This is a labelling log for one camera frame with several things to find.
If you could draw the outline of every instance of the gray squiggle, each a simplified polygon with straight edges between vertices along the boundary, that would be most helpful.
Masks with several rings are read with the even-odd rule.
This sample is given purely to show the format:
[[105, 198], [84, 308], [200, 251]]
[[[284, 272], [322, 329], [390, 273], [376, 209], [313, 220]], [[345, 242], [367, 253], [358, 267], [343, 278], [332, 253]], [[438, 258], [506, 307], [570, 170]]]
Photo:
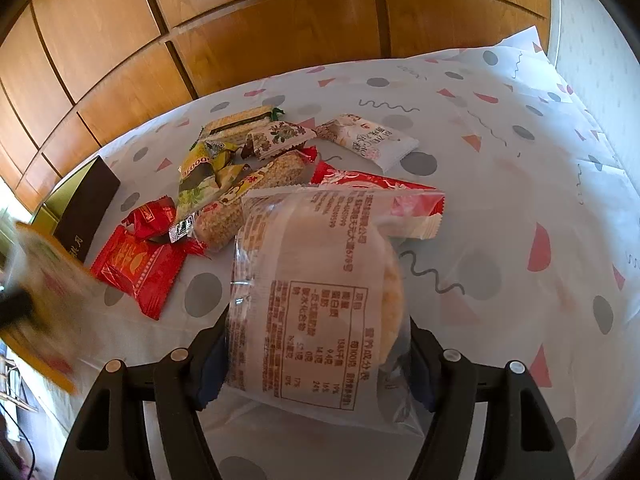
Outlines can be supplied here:
[[409, 109], [407, 110], [407, 109], [406, 109], [405, 107], [403, 107], [402, 105], [391, 106], [391, 105], [390, 105], [389, 103], [387, 103], [386, 101], [383, 101], [383, 102], [381, 102], [380, 104], [376, 104], [376, 102], [375, 102], [375, 101], [372, 101], [371, 99], [370, 99], [369, 101], [365, 102], [365, 103], [363, 103], [363, 102], [362, 102], [362, 99], [359, 99], [359, 100], [358, 100], [358, 104], [359, 104], [360, 106], [366, 106], [366, 105], [368, 105], [369, 103], [372, 103], [372, 105], [371, 105], [371, 106], [373, 106], [374, 108], [380, 108], [382, 105], [386, 105], [386, 107], [387, 107], [387, 108], [389, 108], [390, 110], [393, 110], [393, 109], [395, 109], [395, 108], [402, 108], [402, 110], [404, 110], [404, 111], [405, 111], [405, 113], [413, 112], [414, 110], [418, 110], [418, 111], [420, 111], [420, 108], [415, 108], [415, 107], [414, 107], [414, 108], [409, 108]]
[[520, 64], [520, 59], [521, 58], [522, 58], [522, 53], [520, 53], [520, 55], [518, 56], [518, 61], [516, 63], [516, 71], [513, 73], [513, 79], [516, 79], [516, 74], [518, 73], [518, 70], [520, 70], [518, 65]]
[[463, 287], [460, 283], [451, 283], [451, 285], [445, 287], [445, 288], [439, 288], [440, 286], [440, 274], [438, 273], [438, 269], [425, 269], [425, 270], [420, 270], [419, 272], [417, 272], [415, 270], [415, 264], [417, 261], [417, 256], [415, 255], [415, 253], [413, 251], [404, 251], [402, 253], [400, 253], [400, 258], [402, 258], [403, 256], [407, 256], [408, 254], [410, 254], [412, 256], [412, 262], [411, 262], [411, 273], [412, 275], [416, 276], [416, 277], [420, 277], [420, 276], [424, 276], [425, 274], [428, 274], [429, 272], [432, 272], [433, 274], [436, 275], [436, 283], [435, 283], [435, 291], [438, 294], [445, 294], [446, 292], [449, 292], [450, 290], [452, 290], [453, 288], [459, 288], [460, 292], [462, 292], [462, 294], [464, 295], [465, 293], [465, 287]]
[[482, 126], [484, 126], [487, 130], [489, 130], [489, 133], [490, 133], [493, 137], [495, 137], [496, 139], [501, 140], [502, 142], [504, 142], [504, 147], [505, 147], [505, 148], [507, 147], [507, 141], [506, 141], [506, 140], [504, 140], [502, 137], [498, 137], [496, 134], [494, 134], [494, 131], [493, 131], [491, 128], [489, 128], [486, 124], [484, 124], [484, 123], [482, 122], [482, 119], [481, 119], [480, 117], [478, 117], [476, 114], [471, 113], [469, 110], [467, 110], [467, 111], [466, 111], [466, 113], [468, 113], [468, 114], [469, 114], [469, 115], [471, 115], [472, 117], [475, 117], [476, 119], [478, 119], [478, 121], [480, 121], [480, 124], [482, 124]]
[[[580, 173], [578, 173], [578, 184], [576, 184], [575, 187], [582, 185], [582, 182], [580, 180], [580, 176], [582, 174], [582, 168], [580, 167], [580, 164], [578, 164], [578, 170], [580, 170]], [[584, 200], [582, 200], [582, 192], [580, 190], [578, 190], [578, 197], [579, 197], [578, 204], [584, 205]]]

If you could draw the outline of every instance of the black cable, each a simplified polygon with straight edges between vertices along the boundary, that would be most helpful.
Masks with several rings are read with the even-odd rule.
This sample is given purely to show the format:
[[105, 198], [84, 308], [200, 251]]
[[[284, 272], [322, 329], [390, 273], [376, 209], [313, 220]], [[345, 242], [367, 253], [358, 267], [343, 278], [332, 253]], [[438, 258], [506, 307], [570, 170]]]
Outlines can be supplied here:
[[7, 415], [9, 415], [9, 418], [11, 419], [12, 423], [14, 423], [18, 427], [18, 430], [20, 430], [20, 433], [22, 433], [22, 436], [24, 437], [24, 439], [27, 441], [27, 444], [29, 444], [29, 447], [31, 448], [31, 456], [33, 458], [31, 459], [31, 469], [29, 469], [29, 475], [27, 476], [27, 480], [30, 480], [31, 475], [33, 475], [33, 469], [36, 467], [36, 453], [33, 450], [33, 446], [31, 445], [31, 442], [29, 441], [28, 437], [24, 434], [24, 431], [22, 430], [20, 425], [14, 420], [14, 418], [11, 416], [11, 413], [9, 413], [6, 410], [6, 408], [1, 402], [0, 402], [0, 408], [2, 408]]

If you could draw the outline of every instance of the silver screw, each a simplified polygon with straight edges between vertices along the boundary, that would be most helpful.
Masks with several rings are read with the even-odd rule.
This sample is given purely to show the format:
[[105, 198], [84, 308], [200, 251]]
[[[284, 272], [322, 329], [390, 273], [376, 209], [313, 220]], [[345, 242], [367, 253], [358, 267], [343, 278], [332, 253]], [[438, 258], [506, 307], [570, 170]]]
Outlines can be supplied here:
[[514, 374], [523, 374], [524, 370], [526, 370], [524, 364], [522, 364], [520, 361], [511, 361], [509, 363], [509, 368]]
[[118, 361], [117, 359], [112, 359], [104, 365], [104, 369], [107, 370], [110, 374], [113, 374], [114, 372], [120, 370], [120, 361]]
[[176, 348], [171, 352], [172, 361], [184, 361], [189, 355], [189, 351], [186, 348]]
[[444, 358], [447, 361], [451, 361], [452, 363], [460, 361], [460, 358], [462, 357], [462, 355], [460, 355], [460, 352], [458, 352], [457, 350], [455, 350], [453, 348], [447, 348], [442, 353], [442, 355], [444, 355]]

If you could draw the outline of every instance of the red wrapper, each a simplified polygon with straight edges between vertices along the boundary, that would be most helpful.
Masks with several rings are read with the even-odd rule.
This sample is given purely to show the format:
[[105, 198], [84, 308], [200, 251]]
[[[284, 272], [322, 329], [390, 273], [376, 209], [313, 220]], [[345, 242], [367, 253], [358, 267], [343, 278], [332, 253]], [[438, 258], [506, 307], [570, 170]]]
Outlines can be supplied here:
[[135, 208], [122, 223], [126, 226], [133, 225], [133, 234], [136, 238], [147, 240], [169, 232], [169, 227], [174, 220], [174, 200], [165, 195]]
[[190, 238], [176, 244], [138, 240], [119, 225], [95, 259], [91, 273], [135, 298], [145, 316], [158, 320], [187, 254], [202, 254], [202, 247]]
[[311, 183], [380, 189], [433, 189], [434, 193], [425, 196], [396, 199], [391, 214], [416, 217], [416, 228], [411, 233], [404, 234], [407, 238], [432, 238], [440, 227], [444, 212], [444, 192], [435, 187], [361, 171], [336, 170], [322, 160], [316, 167]]

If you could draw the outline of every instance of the white snack package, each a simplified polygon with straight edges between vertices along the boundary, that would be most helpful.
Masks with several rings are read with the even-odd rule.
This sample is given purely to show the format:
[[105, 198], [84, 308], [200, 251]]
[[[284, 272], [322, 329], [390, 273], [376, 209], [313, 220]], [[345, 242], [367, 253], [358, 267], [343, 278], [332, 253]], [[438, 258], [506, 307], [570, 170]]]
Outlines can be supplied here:
[[353, 114], [342, 114], [316, 128], [320, 139], [330, 140], [375, 162], [386, 173], [420, 142], [401, 132], [367, 121]]
[[402, 373], [410, 327], [381, 234], [432, 190], [275, 188], [243, 199], [227, 383], [325, 422], [422, 434]]

